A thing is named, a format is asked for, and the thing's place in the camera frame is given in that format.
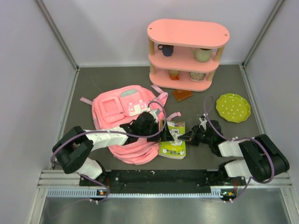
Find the pink student backpack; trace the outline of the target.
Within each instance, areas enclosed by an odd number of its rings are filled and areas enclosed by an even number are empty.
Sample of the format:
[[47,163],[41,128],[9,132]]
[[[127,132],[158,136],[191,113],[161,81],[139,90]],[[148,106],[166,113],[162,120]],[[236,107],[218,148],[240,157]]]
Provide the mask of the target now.
[[[147,109],[152,100],[166,104],[168,93],[156,85],[151,86],[160,95],[139,85],[130,85],[100,94],[93,101],[86,98],[80,100],[92,106],[95,129],[110,129],[128,123]],[[142,165],[158,156],[159,144],[139,139],[126,146],[109,146],[110,152],[117,159],[127,164]]]

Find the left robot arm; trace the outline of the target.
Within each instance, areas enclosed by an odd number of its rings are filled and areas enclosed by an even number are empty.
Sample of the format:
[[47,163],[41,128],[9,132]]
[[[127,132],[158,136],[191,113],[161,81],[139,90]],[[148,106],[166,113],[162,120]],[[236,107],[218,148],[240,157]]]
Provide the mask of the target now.
[[72,128],[53,148],[52,160],[57,160],[65,174],[78,173],[94,184],[105,182],[105,169],[89,154],[109,146],[132,146],[138,140],[146,142],[172,141],[167,123],[159,123],[156,110],[141,113],[135,120],[111,129],[86,131]]

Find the green cartoon book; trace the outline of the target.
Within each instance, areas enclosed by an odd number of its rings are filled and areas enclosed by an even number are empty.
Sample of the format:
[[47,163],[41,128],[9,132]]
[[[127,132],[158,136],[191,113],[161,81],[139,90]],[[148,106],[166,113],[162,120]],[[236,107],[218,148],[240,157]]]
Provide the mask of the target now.
[[168,121],[167,126],[173,141],[164,141],[159,144],[158,155],[169,159],[183,159],[186,156],[185,142],[178,137],[185,134],[185,122]]

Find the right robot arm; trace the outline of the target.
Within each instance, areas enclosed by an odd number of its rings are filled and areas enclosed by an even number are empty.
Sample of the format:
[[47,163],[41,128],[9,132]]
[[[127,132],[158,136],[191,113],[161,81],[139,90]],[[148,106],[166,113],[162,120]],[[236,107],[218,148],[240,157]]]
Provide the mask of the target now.
[[218,179],[222,184],[230,184],[235,177],[252,177],[256,182],[268,181],[272,176],[289,170],[290,164],[274,142],[266,134],[252,140],[223,138],[218,121],[203,121],[178,137],[191,145],[200,143],[209,146],[218,157],[240,157],[219,166]]

